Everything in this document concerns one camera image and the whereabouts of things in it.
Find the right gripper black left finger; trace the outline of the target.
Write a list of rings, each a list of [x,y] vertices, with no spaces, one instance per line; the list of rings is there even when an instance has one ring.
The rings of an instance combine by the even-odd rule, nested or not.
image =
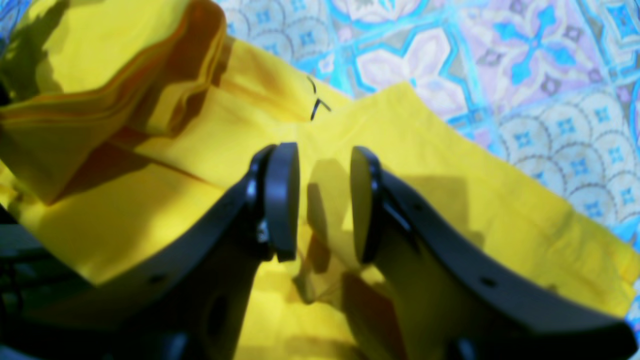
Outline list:
[[[258,268],[297,257],[300,162],[268,145],[172,244],[91,285],[19,225],[2,225],[3,360],[231,360]]]

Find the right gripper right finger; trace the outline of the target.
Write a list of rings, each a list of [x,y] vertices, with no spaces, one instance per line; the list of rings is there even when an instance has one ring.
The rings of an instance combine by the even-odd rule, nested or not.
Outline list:
[[[391,294],[411,360],[628,360],[619,316],[518,275],[465,239],[365,146],[350,153],[355,252]]]

